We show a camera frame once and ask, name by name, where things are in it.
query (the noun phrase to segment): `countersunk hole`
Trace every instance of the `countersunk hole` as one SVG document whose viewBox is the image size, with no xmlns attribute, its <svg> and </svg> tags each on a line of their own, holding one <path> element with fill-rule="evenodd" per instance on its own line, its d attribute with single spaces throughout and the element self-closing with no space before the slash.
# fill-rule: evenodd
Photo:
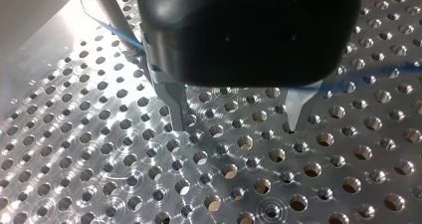
<svg viewBox="0 0 422 224">
<path fill-rule="evenodd" d="M 331 146 L 334 143 L 334 136 L 328 132 L 322 132 L 316 136 L 316 141 L 321 146 Z"/>
<path fill-rule="evenodd" d="M 18 177 L 21 183 L 28 181 L 30 178 L 31 178 L 31 171 L 23 171 Z"/>
<path fill-rule="evenodd" d="M 348 224 L 348 217 L 342 213 L 334 212 L 329 216 L 329 224 Z"/>
<path fill-rule="evenodd" d="M 111 115 L 111 112 L 110 111 L 104 110 L 104 111 L 101 111 L 99 113 L 99 118 L 100 119 L 108 119 L 110 115 Z"/>
<path fill-rule="evenodd" d="M 82 182 L 89 181 L 94 175 L 94 172 L 92 169 L 85 169 L 83 172 L 81 172 L 80 179 Z"/>
<path fill-rule="evenodd" d="M 301 212 L 305 211 L 308 207 L 308 200 L 305 196 L 302 195 L 294 195 L 290 199 L 290 206 L 295 211 Z"/>
<path fill-rule="evenodd" d="M 363 219 L 369 220 L 375 216 L 375 208 L 368 204 L 362 204 L 357 208 L 357 214 Z"/>
<path fill-rule="evenodd" d="M 210 102 L 212 99 L 211 93 L 206 92 L 206 93 L 202 93 L 201 95 L 199 95 L 199 101 L 201 103 L 208 103 Z"/>
<path fill-rule="evenodd" d="M 90 106 L 91 106 L 91 103 L 90 102 L 82 102 L 81 104 L 80 104 L 80 109 L 81 109 L 81 111 L 86 111 L 87 109 L 89 109 L 90 108 Z"/>
<path fill-rule="evenodd" d="M 316 191 L 317 197 L 322 201 L 329 201 L 333 197 L 332 190 L 328 187 L 321 187 Z"/>
<path fill-rule="evenodd" d="M 391 211 L 401 211 L 405 207 L 405 200 L 397 194 L 388 194 L 384 198 L 384 205 Z"/>
<path fill-rule="evenodd" d="M 124 98 L 125 96 L 127 96 L 127 94 L 128 94 L 128 91 L 127 91 L 127 90 L 125 90 L 125 89 L 121 89 L 120 91 L 118 91 L 118 92 L 117 92 L 116 96 L 117 96 L 119 99 L 122 99 L 122 98 Z"/>
<path fill-rule="evenodd" d="M 334 106 L 328 110 L 328 113 L 333 118 L 342 118 L 345 116 L 345 109 L 343 107 Z"/>
<path fill-rule="evenodd" d="M 293 150 L 296 153 L 306 153 L 306 152 L 308 152 L 310 150 L 310 147 L 308 146 L 307 143 L 302 142 L 302 141 L 299 141 L 299 142 L 296 142 L 293 145 Z"/>
<path fill-rule="evenodd" d="M 255 217 L 250 212 L 242 212 L 237 219 L 237 223 L 238 224 L 254 224 Z"/>
<path fill-rule="evenodd" d="M 207 162 L 207 158 L 208 158 L 208 155 L 204 151 L 198 151 L 195 154 L 193 154 L 193 161 L 197 165 L 205 164 L 205 162 Z"/>
<path fill-rule="evenodd" d="M 97 85 L 97 89 L 99 89 L 100 91 L 105 90 L 107 87 L 108 87 L 108 83 L 107 83 L 107 82 L 100 82 L 100 83 Z"/>
<path fill-rule="evenodd" d="M 59 166 L 62 168 L 62 169 L 65 169 L 65 168 L 68 168 L 68 167 L 70 167 L 71 166 L 71 164 L 72 164 L 72 159 L 70 158 L 70 157 L 64 157 L 64 158 L 62 158 L 62 160 L 60 161 L 60 163 L 59 163 Z"/>
<path fill-rule="evenodd" d="M 131 125 L 132 125 L 132 121 L 128 118 L 120 122 L 120 128 L 123 130 L 130 128 Z"/>
<path fill-rule="evenodd" d="M 245 197 L 245 190 L 242 188 L 236 187 L 230 192 L 230 198 L 233 201 L 240 201 Z"/>
<path fill-rule="evenodd" d="M 355 177 L 346 177 L 342 182 L 342 188 L 348 193 L 357 193 L 361 189 L 361 183 Z"/>
<path fill-rule="evenodd" d="M 213 137 L 219 137 L 223 135 L 223 126 L 222 125 L 213 125 L 210 128 L 210 134 Z"/>
<path fill-rule="evenodd" d="M 391 94 L 387 91 L 378 91 L 374 95 L 375 100 L 379 103 L 386 104 L 391 101 Z"/>
<path fill-rule="evenodd" d="M 416 143 L 422 139 L 422 134 L 418 129 L 408 128 L 403 134 L 408 142 Z"/>
<path fill-rule="evenodd" d="M 160 114 L 161 116 L 168 116 L 168 115 L 170 114 L 170 109 L 168 108 L 168 106 L 162 107 L 162 108 L 159 110 L 159 114 Z"/>
<path fill-rule="evenodd" d="M 400 175 L 410 175 L 415 170 L 415 167 L 410 161 L 400 160 L 394 165 L 394 170 Z"/>
<path fill-rule="evenodd" d="M 368 146 L 360 145 L 354 152 L 354 156 L 359 160 L 369 160 L 372 157 L 372 150 Z"/>
<path fill-rule="evenodd" d="M 235 164 L 226 164 L 221 170 L 224 178 L 232 179 L 237 175 L 238 168 Z"/>
<path fill-rule="evenodd" d="M 45 195 L 49 194 L 50 188 L 51 188 L 51 185 L 49 183 L 41 184 L 38 187 L 37 193 L 40 196 L 45 196 Z"/>
<path fill-rule="evenodd" d="M 204 205 L 210 212 L 215 212 L 220 209 L 221 199 L 217 195 L 207 196 L 204 200 Z"/>
<path fill-rule="evenodd" d="M 101 152 L 104 155 L 108 155 L 112 152 L 113 148 L 112 148 L 112 143 L 105 143 L 103 144 L 102 148 L 101 148 Z"/>
<path fill-rule="evenodd" d="M 136 162 L 136 156 L 133 154 L 129 154 L 123 160 L 124 166 L 132 166 L 134 162 Z"/>
<path fill-rule="evenodd" d="M 181 196 L 186 195 L 189 192 L 190 183 L 186 180 L 180 180 L 180 181 L 176 182 L 174 189 Z"/>
<path fill-rule="evenodd" d="M 167 212 L 160 212 L 155 216 L 154 222 L 155 224 L 169 224 L 170 220 L 171 218 Z"/>
<path fill-rule="evenodd" d="M 304 171 L 308 177 L 318 177 L 322 174 L 322 167 L 316 162 L 310 162 L 305 165 Z"/>
<path fill-rule="evenodd" d="M 148 177 L 151 180 L 157 181 L 158 179 L 161 178 L 161 175 L 162 175 L 162 169 L 159 166 L 153 166 L 149 168 L 148 170 Z"/>
<path fill-rule="evenodd" d="M 238 139 L 238 145 L 242 150 L 249 150 L 254 145 L 254 140 L 248 135 L 242 136 Z"/>
<path fill-rule="evenodd" d="M 13 159 L 9 158 L 9 159 L 3 161 L 3 163 L 1 164 L 1 169 L 3 169 L 4 171 L 6 171 L 9 168 L 11 168 L 12 165 L 13 165 Z"/>
<path fill-rule="evenodd" d="M 267 194 L 271 190 L 271 182 L 267 179 L 258 179 L 254 184 L 254 190 L 258 194 Z"/>
<path fill-rule="evenodd" d="M 141 99 L 137 100 L 137 105 L 139 107 L 146 107 L 146 106 L 148 106 L 148 104 L 149 104 L 149 99 L 147 99 L 147 98 L 141 98 Z"/>
<path fill-rule="evenodd" d="M 235 112 L 238 108 L 239 104 L 237 102 L 228 102 L 224 104 L 226 112 Z"/>
<path fill-rule="evenodd" d="M 171 139 L 167 142 L 166 147 L 170 152 L 179 150 L 180 142 L 176 139 Z"/>
<path fill-rule="evenodd" d="M 86 132 L 86 133 L 81 135 L 80 142 L 81 143 L 87 143 L 87 142 L 91 141 L 92 138 L 93 138 L 93 135 L 90 132 Z"/>
<path fill-rule="evenodd" d="M 273 150 L 269 153 L 270 159 L 274 162 L 281 162 L 285 160 L 286 154 L 282 149 L 273 148 Z"/>
<path fill-rule="evenodd" d="M 92 212 L 89 213 L 85 213 L 82 217 L 81 217 L 81 224 L 91 224 L 94 219 L 96 219 L 96 215 Z"/>
<path fill-rule="evenodd" d="M 379 130 L 382 128 L 382 121 L 378 117 L 369 116 L 363 122 L 365 126 L 371 130 Z"/>
<path fill-rule="evenodd" d="M 357 131 L 356 128 L 354 128 L 353 126 L 344 126 L 341 128 L 341 133 L 344 136 L 352 137 L 357 133 Z"/>
<path fill-rule="evenodd" d="M 103 194 L 105 196 L 112 196 L 117 189 L 117 185 L 114 182 L 109 182 L 103 187 Z"/>
<path fill-rule="evenodd" d="M 239 129 L 243 126 L 243 123 L 244 123 L 244 121 L 241 118 L 235 119 L 235 120 L 232 121 L 232 126 L 236 129 Z"/>
<path fill-rule="evenodd" d="M 139 196 L 132 196 L 127 201 L 127 208 L 130 211 L 136 212 L 140 209 L 141 206 L 142 206 L 142 198 L 140 198 Z"/>
<path fill-rule="evenodd" d="M 51 146 L 45 146 L 41 149 L 40 154 L 42 157 L 46 157 L 50 155 L 53 151 L 53 148 Z"/>
<path fill-rule="evenodd" d="M 71 207 L 71 205 L 72 205 L 72 198 L 70 197 L 64 197 L 58 203 L 59 210 L 61 211 L 67 211 L 69 207 Z"/>
<path fill-rule="evenodd" d="M 267 120 L 267 113 L 264 112 L 264 111 L 254 112 L 254 113 L 252 113 L 252 119 L 255 122 L 263 122 L 263 121 Z"/>
<path fill-rule="evenodd" d="M 152 130 L 151 128 L 149 128 L 149 129 L 145 130 L 145 131 L 142 133 L 142 138 L 143 138 L 144 140 L 146 140 L 146 141 L 151 140 L 151 139 L 153 139 L 154 137 L 155 137 L 155 131 L 154 131 L 154 130 Z"/>
</svg>

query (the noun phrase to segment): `blue wire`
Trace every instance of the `blue wire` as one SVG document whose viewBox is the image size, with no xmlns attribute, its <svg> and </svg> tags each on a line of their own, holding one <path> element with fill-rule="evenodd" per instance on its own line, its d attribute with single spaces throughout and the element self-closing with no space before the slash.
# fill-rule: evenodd
<svg viewBox="0 0 422 224">
<path fill-rule="evenodd" d="M 110 26 L 109 24 L 103 22 L 102 20 L 92 16 L 90 13 L 88 13 L 87 9 L 84 6 L 84 2 L 83 0 L 81 0 L 81 6 L 82 6 L 82 10 L 85 12 L 85 14 L 87 14 L 89 17 L 91 17 L 93 20 L 95 20 L 96 22 L 98 22 L 102 27 L 106 28 L 107 30 L 113 32 L 114 34 L 118 35 L 120 38 L 124 39 L 125 41 L 131 43 L 133 46 L 139 48 L 142 51 L 145 51 L 145 48 L 143 47 L 143 45 L 141 43 L 139 43 L 136 40 L 131 39 L 129 36 L 127 36 L 126 34 L 124 34 L 122 31 Z"/>
</svg>

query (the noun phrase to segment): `perforated metal plate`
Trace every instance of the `perforated metal plate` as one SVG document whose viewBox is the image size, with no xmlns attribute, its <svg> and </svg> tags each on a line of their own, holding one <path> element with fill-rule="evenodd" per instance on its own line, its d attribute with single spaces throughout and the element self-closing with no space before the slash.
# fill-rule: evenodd
<svg viewBox="0 0 422 224">
<path fill-rule="evenodd" d="M 330 79 L 418 66 L 421 1 L 363 0 Z M 139 32 L 135 0 L 119 3 Z M 174 132 L 137 62 L 97 29 L 9 112 L 1 223 L 420 223 L 420 75 L 346 80 L 296 133 L 282 89 L 189 87 Z"/>
</svg>

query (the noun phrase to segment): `hole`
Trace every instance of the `hole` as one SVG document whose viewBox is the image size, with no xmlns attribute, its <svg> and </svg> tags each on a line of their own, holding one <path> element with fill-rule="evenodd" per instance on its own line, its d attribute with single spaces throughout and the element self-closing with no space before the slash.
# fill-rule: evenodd
<svg viewBox="0 0 422 224">
<path fill-rule="evenodd" d="M 159 166 L 153 166 L 149 168 L 148 170 L 148 177 L 151 180 L 157 181 L 158 179 L 161 178 L 161 175 L 162 175 L 162 169 Z"/>
<path fill-rule="evenodd" d="M 235 112 L 238 108 L 239 104 L 237 102 L 228 102 L 224 104 L 226 112 Z"/>
<path fill-rule="evenodd" d="M 103 188 L 103 194 L 105 196 L 111 196 L 117 189 L 117 185 L 114 182 L 107 183 Z"/>
<path fill-rule="evenodd" d="M 219 137 L 223 135 L 223 126 L 222 125 L 213 125 L 210 128 L 210 134 L 213 137 Z"/>
<path fill-rule="evenodd" d="M 179 150 L 180 142 L 176 139 L 171 139 L 167 142 L 166 147 L 170 152 Z"/>
<path fill-rule="evenodd" d="M 348 224 L 348 217 L 342 213 L 334 212 L 329 216 L 329 224 Z"/>
<path fill-rule="evenodd" d="M 371 130 L 379 130 L 380 128 L 382 128 L 382 121 L 378 117 L 367 117 L 363 123 L 367 128 Z"/>
<path fill-rule="evenodd" d="M 391 94 L 387 91 L 378 91 L 375 93 L 375 100 L 382 104 L 387 104 L 391 101 Z"/>
<path fill-rule="evenodd" d="M 401 211 L 405 207 L 405 200 L 397 194 L 388 194 L 384 198 L 384 205 L 391 211 Z"/>
<path fill-rule="evenodd" d="M 230 198 L 233 201 L 240 201 L 245 197 L 245 191 L 242 188 L 236 187 L 230 192 Z"/>
<path fill-rule="evenodd" d="M 124 98 L 125 96 L 127 96 L 127 94 L 128 94 L 127 90 L 122 89 L 122 90 L 120 90 L 120 91 L 118 91 L 118 92 L 117 92 L 116 96 L 117 96 L 119 99 L 122 99 L 122 98 Z"/>
<path fill-rule="evenodd" d="M 242 150 L 249 150 L 254 145 L 254 140 L 248 135 L 242 136 L 238 139 L 238 145 Z"/>
<path fill-rule="evenodd" d="M 45 146 L 41 149 L 40 154 L 42 157 L 46 157 L 50 155 L 53 151 L 53 148 L 51 146 Z"/>
<path fill-rule="evenodd" d="M 215 212 L 220 209 L 221 199 L 217 195 L 207 196 L 204 200 L 204 205 L 210 212 Z"/>
<path fill-rule="evenodd" d="M 1 164 L 1 169 L 3 169 L 4 171 L 8 170 L 9 168 L 11 168 L 13 165 L 13 159 L 7 159 L 5 161 L 3 161 L 3 163 Z"/>
<path fill-rule="evenodd" d="M 30 178 L 31 178 L 31 171 L 24 171 L 18 177 L 21 183 L 28 181 Z"/>
<path fill-rule="evenodd" d="M 180 194 L 181 196 L 186 195 L 189 192 L 190 189 L 190 183 L 186 180 L 180 180 L 176 182 L 176 185 L 174 187 L 176 189 L 176 192 Z"/>
<path fill-rule="evenodd" d="M 296 153 L 306 153 L 310 150 L 310 147 L 308 146 L 307 143 L 300 141 L 293 144 L 293 150 Z"/>
<path fill-rule="evenodd" d="M 238 168 L 235 164 L 226 164 L 221 170 L 224 178 L 232 179 L 237 175 Z"/>
<path fill-rule="evenodd" d="M 207 93 L 202 93 L 201 95 L 199 95 L 199 101 L 201 103 L 207 103 L 210 102 L 212 99 L 211 93 L 207 92 Z"/>
<path fill-rule="evenodd" d="M 105 143 L 101 148 L 101 152 L 104 155 L 108 155 L 112 152 L 112 143 Z"/>
<path fill-rule="evenodd" d="M 394 165 L 394 170 L 400 175 L 410 175 L 415 170 L 415 167 L 410 161 L 400 160 Z"/>
<path fill-rule="evenodd" d="M 120 122 L 120 128 L 123 130 L 130 128 L 131 125 L 132 125 L 132 121 L 130 119 L 124 119 L 123 121 Z"/>
<path fill-rule="evenodd" d="M 149 99 L 147 99 L 147 98 L 141 98 L 141 99 L 137 100 L 137 105 L 139 107 L 146 107 L 146 106 L 148 106 L 148 104 L 149 104 Z"/>
<path fill-rule="evenodd" d="M 94 175 L 94 172 L 91 169 L 85 169 L 83 172 L 81 172 L 81 181 L 86 182 L 89 181 Z"/>
<path fill-rule="evenodd" d="M 404 138 L 408 142 L 416 143 L 422 139 L 422 134 L 419 130 L 414 128 L 408 128 L 404 133 Z"/>
<path fill-rule="evenodd" d="M 361 189 L 361 183 L 357 178 L 346 177 L 342 182 L 342 188 L 348 193 L 357 193 Z"/>
<path fill-rule="evenodd" d="M 260 112 L 254 112 L 252 113 L 252 119 L 255 122 L 263 122 L 265 120 L 267 120 L 267 113 L 260 111 Z"/>
<path fill-rule="evenodd" d="M 290 199 L 290 206 L 295 211 L 298 211 L 298 212 L 305 211 L 308 207 L 308 200 L 306 197 L 302 195 L 294 195 Z"/>
<path fill-rule="evenodd" d="M 91 222 L 94 221 L 94 219 L 96 219 L 96 215 L 94 215 L 94 213 L 85 213 L 82 217 L 81 217 L 81 224 L 91 224 Z"/>
<path fill-rule="evenodd" d="M 169 224 L 170 220 L 170 216 L 167 212 L 160 212 L 155 216 L 154 222 L 155 224 Z"/>
<path fill-rule="evenodd" d="M 170 114 L 170 109 L 169 109 L 168 107 L 162 107 L 162 108 L 159 110 L 159 114 L 160 114 L 161 116 L 168 116 L 168 115 Z"/>
<path fill-rule="evenodd" d="M 333 118 L 342 118 L 345 116 L 345 109 L 343 107 L 331 107 L 328 113 Z"/>
<path fill-rule="evenodd" d="M 271 189 L 271 182 L 267 179 L 258 179 L 254 184 L 254 189 L 258 194 L 267 194 Z"/>
<path fill-rule="evenodd" d="M 62 158 L 62 160 L 59 163 L 59 166 L 62 169 L 66 169 L 66 168 L 70 167 L 71 164 L 72 164 L 72 159 L 67 156 L 67 157 Z"/>
<path fill-rule="evenodd" d="M 238 224 L 254 224 L 255 223 L 255 217 L 250 212 L 242 212 L 238 219 Z"/>
<path fill-rule="evenodd" d="M 147 129 L 142 133 L 142 138 L 146 141 L 151 140 L 155 137 L 155 131 L 152 129 Z"/>
<path fill-rule="evenodd" d="M 208 155 L 204 151 L 199 151 L 193 154 L 193 161 L 196 163 L 196 165 L 202 165 L 207 162 Z"/>
<path fill-rule="evenodd" d="M 126 156 L 123 160 L 124 166 L 132 166 L 134 162 L 136 162 L 136 156 L 133 154 Z"/>
<path fill-rule="evenodd" d="M 344 126 L 341 129 L 341 133 L 344 136 L 352 137 L 356 134 L 356 128 L 354 128 L 353 126 Z"/>
<path fill-rule="evenodd" d="M 67 211 L 71 205 L 72 199 L 70 197 L 64 197 L 58 203 L 59 210 L 61 211 Z"/>
</svg>

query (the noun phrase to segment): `metal rod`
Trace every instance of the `metal rod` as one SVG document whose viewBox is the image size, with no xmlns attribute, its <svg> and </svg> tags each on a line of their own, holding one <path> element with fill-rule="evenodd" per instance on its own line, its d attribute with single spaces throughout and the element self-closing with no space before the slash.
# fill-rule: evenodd
<svg viewBox="0 0 422 224">
<path fill-rule="evenodd" d="M 127 20 L 124 17 L 123 12 L 121 12 L 116 0 L 97 0 L 97 2 L 102 7 L 103 12 L 107 16 L 108 21 L 113 27 L 122 31 L 125 35 L 132 38 L 133 40 L 137 41 L 136 37 L 133 34 L 133 31 L 130 28 L 130 25 L 127 23 Z M 120 39 L 120 41 L 129 50 L 137 51 L 137 48 L 134 47 L 131 43 L 123 39 Z"/>
</svg>

